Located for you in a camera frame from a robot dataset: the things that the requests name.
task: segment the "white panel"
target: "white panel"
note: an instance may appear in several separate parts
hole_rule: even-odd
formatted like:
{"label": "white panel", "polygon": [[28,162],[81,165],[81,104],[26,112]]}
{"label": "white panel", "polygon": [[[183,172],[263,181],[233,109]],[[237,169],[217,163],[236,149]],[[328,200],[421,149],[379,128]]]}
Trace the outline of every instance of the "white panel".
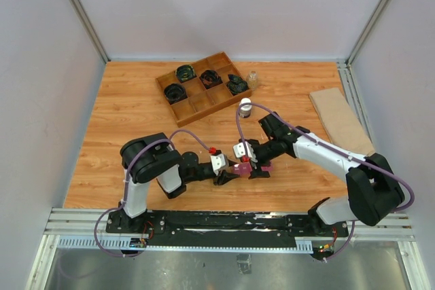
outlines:
{"label": "white panel", "polygon": [[375,147],[415,190],[409,213],[433,285],[434,59],[434,0],[391,0],[353,66]]}
{"label": "white panel", "polygon": [[68,0],[0,0],[2,289],[24,289],[63,203],[103,63]]}
{"label": "white panel", "polygon": [[379,0],[81,0],[112,59],[344,58]]}

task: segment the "metal bar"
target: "metal bar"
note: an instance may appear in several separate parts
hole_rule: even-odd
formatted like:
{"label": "metal bar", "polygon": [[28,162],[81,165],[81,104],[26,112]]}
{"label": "metal bar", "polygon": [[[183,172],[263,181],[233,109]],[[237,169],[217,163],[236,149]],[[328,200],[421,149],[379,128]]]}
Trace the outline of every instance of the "metal bar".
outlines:
{"label": "metal bar", "polygon": [[[108,236],[101,240],[106,249],[132,250],[129,247],[130,236]],[[57,248],[59,249],[99,249],[93,236],[61,236]],[[313,253],[310,240],[296,240],[296,247],[267,248],[267,247],[204,247],[204,246],[156,246],[148,245],[145,248],[134,248],[136,251],[197,251],[197,252],[220,252],[220,253]]]}
{"label": "metal bar", "polygon": [[94,44],[95,49],[100,54],[104,63],[107,63],[108,61],[110,61],[109,56],[107,55],[107,52],[105,51],[103,44],[101,43],[101,40],[99,39],[99,37],[97,35],[97,32],[95,32],[95,29],[94,29],[92,23],[90,22],[89,17],[83,8],[82,3],[80,2],[80,0],[70,0],[70,2],[72,4],[72,6],[74,7],[74,10],[77,13],[80,21],[82,22],[84,29],[88,33],[89,38],[91,39],[92,43]]}
{"label": "metal bar", "polygon": [[[91,236],[93,237],[95,222],[104,210],[98,209],[53,209],[48,219],[44,234],[62,236]],[[274,218],[294,214],[291,212],[259,213],[261,218]],[[99,238],[107,237],[138,237],[139,234],[108,234],[105,232],[107,218],[97,229]],[[410,221],[404,213],[392,213],[386,216],[375,227],[369,227],[357,221],[355,226],[355,240],[368,241],[415,241]],[[330,240],[328,237],[296,237],[297,240]]]}
{"label": "metal bar", "polygon": [[26,290],[45,289],[58,241],[59,236],[42,236],[29,279],[27,280]]}
{"label": "metal bar", "polygon": [[411,289],[430,290],[430,282],[416,242],[398,242]]}
{"label": "metal bar", "polygon": [[387,7],[390,0],[380,0],[372,14],[372,16],[369,18],[366,26],[364,27],[364,30],[362,30],[360,37],[358,38],[356,44],[354,45],[346,63],[348,65],[352,65],[355,61],[355,58],[357,57],[358,53],[362,49],[363,45],[365,44],[368,36],[372,32],[373,28],[375,27],[376,23],[378,22],[379,18],[381,17],[382,13],[384,12],[385,8]]}
{"label": "metal bar", "polygon": [[345,97],[347,103],[351,107],[352,111],[355,113],[356,117],[361,123],[362,128],[366,132],[369,139],[371,139],[370,135],[370,127],[368,125],[368,120],[364,111],[364,108],[361,104],[360,97],[358,95],[358,90],[355,85],[355,81],[352,77],[352,70],[350,67],[344,62],[337,63],[338,75],[340,76],[341,83],[343,85],[343,90],[345,91]]}

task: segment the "wood-grain tabletop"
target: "wood-grain tabletop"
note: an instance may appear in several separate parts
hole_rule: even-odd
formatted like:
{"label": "wood-grain tabletop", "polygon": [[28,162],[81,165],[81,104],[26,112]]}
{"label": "wood-grain tabletop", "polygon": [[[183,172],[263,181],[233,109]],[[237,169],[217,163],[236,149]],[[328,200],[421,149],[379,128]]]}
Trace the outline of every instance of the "wood-grain tabletop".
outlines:
{"label": "wood-grain tabletop", "polygon": [[[94,104],[80,156],[65,201],[67,208],[106,209],[117,206],[123,195],[120,148],[131,139],[157,132],[169,136],[177,125],[155,78],[184,62],[109,62]],[[260,86],[251,100],[276,111],[293,125],[310,129],[329,141],[309,99],[324,88],[342,89],[333,62],[236,62],[243,76],[257,71]],[[184,128],[195,132],[208,146],[221,149],[236,160],[232,146],[238,143],[236,105],[213,113]],[[243,134],[266,141],[258,120],[267,113],[252,109],[241,120]],[[180,153],[195,151],[200,162],[209,154],[188,134],[173,139]],[[305,212],[325,197],[346,194],[345,184],[322,168],[287,155],[273,160],[269,179],[235,179],[223,186],[211,180],[188,184],[187,192],[169,200],[154,180],[147,197],[149,209],[287,211]]]}

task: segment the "coiled black cable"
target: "coiled black cable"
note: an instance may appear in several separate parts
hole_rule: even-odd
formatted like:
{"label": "coiled black cable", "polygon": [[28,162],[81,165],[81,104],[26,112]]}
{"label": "coiled black cable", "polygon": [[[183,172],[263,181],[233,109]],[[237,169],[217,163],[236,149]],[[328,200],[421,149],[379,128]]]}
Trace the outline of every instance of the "coiled black cable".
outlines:
{"label": "coiled black cable", "polygon": [[211,69],[207,69],[204,73],[201,74],[199,79],[202,81],[206,89],[212,88],[222,83],[222,78],[216,73],[216,71],[212,71]]}
{"label": "coiled black cable", "polygon": [[237,95],[248,89],[247,82],[244,81],[242,77],[228,74],[228,78],[230,79],[230,81],[228,82],[227,87],[232,95]]}
{"label": "coiled black cable", "polygon": [[183,65],[177,68],[175,74],[181,83],[196,77],[195,70],[190,65]]}
{"label": "coiled black cable", "polygon": [[163,92],[170,105],[188,98],[186,89],[180,84],[168,85]]}

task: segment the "purple cable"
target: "purple cable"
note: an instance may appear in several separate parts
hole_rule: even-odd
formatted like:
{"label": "purple cable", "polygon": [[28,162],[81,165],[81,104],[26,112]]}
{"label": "purple cable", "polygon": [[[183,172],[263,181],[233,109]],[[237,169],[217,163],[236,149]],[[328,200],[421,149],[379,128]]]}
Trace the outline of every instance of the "purple cable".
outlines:
{"label": "purple cable", "polygon": [[[339,156],[342,156],[342,157],[344,157],[344,158],[346,158],[346,159],[349,157],[349,155],[346,154],[345,152],[340,151],[339,149],[336,149],[336,148],[334,148],[334,147],[330,146],[329,144],[326,144],[326,143],[324,143],[324,142],[322,142],[322,141],[317,141],[315,138],[311,137],[311,136],[308,135],[307,133],[305,133],[305,132],[303,132],[303,131],[297,129],[295,126],[293,126],[293,125],[291,125],[290,123],[284,121],[281,117],[279,117],[279,116],[278,116],[275,112],[273,112],[272,110],[266,108],[264,105],[259,105],[259,104],[257,104],[257,103],[248,103],[248,104],[242,104],[242,105],[239,105],[239,107],[237,108],[237,111],[236,111],[236,124],[237,124],[237,129],[239,130],[240,138],[242,139],[242,144],[243,144],[243,147],[245,148],[245,153],[247,153],[247,146],[246,146],[246,143],[245,143],[245,137],[243,136],[243,133],[242,133],[242,128],[241,128],[241,126],[240,126],[240,119],[239,119],[240,108],[243,107],[244,105],[253,105],[254,107],[259,107],[259,108],[261,108],[261,109],[263,109],[263,110],[266,110],[266,111],[269,112],[271,115],[273,115],[275,118],[277,118],[280,122],[282,122],[283,124],[285,124],[286,126],[288,126],[290,129],[292,129],[292,130],[294,130],[295,132],[297,132],[299,135],[302,135],[302,136],[308,138],[310,141],[312,141],[312,142],[314,142],[314,143],[317,143],[318,145],[320,145],[320,146],[322,146],[322,147],[325,147],[326,149],[329,149],[330,151],[334,152],[335,154],[338,154]],[[408,201],[405,205],[398,207],[394,212],[398,212],[398,211],[402,211],[402,210],[404,210],[404,209],[407,209],[408,207],[410,207],[410,206],[414,203],[414,200],[415,200],[414,191],[413,191],[413,189],[410,187],[410,185],[409,185],[407,182],[405,182],[405,180],[403,180],[402,178],[400,178],[400,177],[398,177],[398,176],[396,176],[396,175],[390,173],[389,171],[386,171],[386,170],[384,170],[384,169],[382,169],[382,168],[379,168],[378,166],[375,166],[374,164],[371,164],[371,163],[365,162],[365,161],[360,160],[360,159],[357,159],[357,158],[352,158],[351,160],[354,161],[354,162],[357,162],[357,163],[359,163],[359,164],[362,164],[362,165],[364,165],[364,166],[367,166],[367,167],[369,167],[369,168],[371,168],[371,169],[373,169],[373,170],[375,170],[375,171],[378,171],[378,172],[380,172],[380,173],[383,173],[384,175],[386,175],[386,176],[388,176],[388,177],[390,177],[390,178],[396,180],[400,185],[402,185],[403,187],[406,188],[406,190],[409,192],[409,201]]]}
{"label": "purple cable", "polygon": [[157,144],[161,144],[161,143],[169,143],[172,145],[172,147],[175,148],[174,144],[172,144],[172,142],[168,139],[159,139],[155,142],[152,142],[150,144],[148,144],[147,146],[145,146],[134,158],[133,160],[130,162],[130,164],[128,165],[126,174],[125,174],[125,186],[124,186],[124,197],[121,201],[121,206],[119,207],[113,207],[112,209],[108,209],[106,211],[104,211],[104,213],[102,215],[100,215],[100,217],[97,219],[97,222],[95,223],[94,226],[94,239],[95,239],[95,243],[97,244],[98,248],[100,248],[103,252],[105,252],[106,254],[108,254],[109,256],[112,257],[136,257],[140,254],[142,254],[142,251],[138,252],[137,254],[116,254],[116,253],[112,253],[111,251],[108,251],[106,248],[104,248],[100,241],[98,240],[97,237],[97,229],[98,229],[98,224],[101,222],[102,218],[110,213],[110,212],[114,212],[114,211],[120,211],[125,207],[125,203],[127,201],[127,196],[128,196],[128,183],[130,182],[130,172],[131,169],[133,168],[133,166],[136,164],[137,160],[142,156],[142,154],[144,154],[146,151],[148,151],[149,149],[151,149],[152,147],[156,146]]}
{"label": "purple cable", "polygon": [[198,141],[198,143],[200,143],[207,151],[210,150],[210,147],[206,146],[204,144],[204,142],[202,142],[199,139],[199,137],[197,137],[193,132],[191,132],[190,130],[187,130],[187,129],[177,129],[175,132],[172,133],[172,135],[169,137],[169,139],[172,139],[179,132],[187,132],[190,136],[192,136],[194,139],[196,139]]}
{"label": "purple cable", "polygon": [[353,232],[355,231],[355,221],[352,221],[352,228],[351,228],[351,232],[349,233],[349,236],[347,237],[345,243],[342,245],[342,247],[340,247],[340,249],[338,251],[336,251],[335,253],[333,253],[331,256],[329,256],[328,258],[325,258],[326,261],[329,261],[332,258],[335,258],[338,256],[339,253],[341,253],[342,251],[345,250],[345,248],[347,247],[347,245],[351,242],[352,236],[353,236]]}

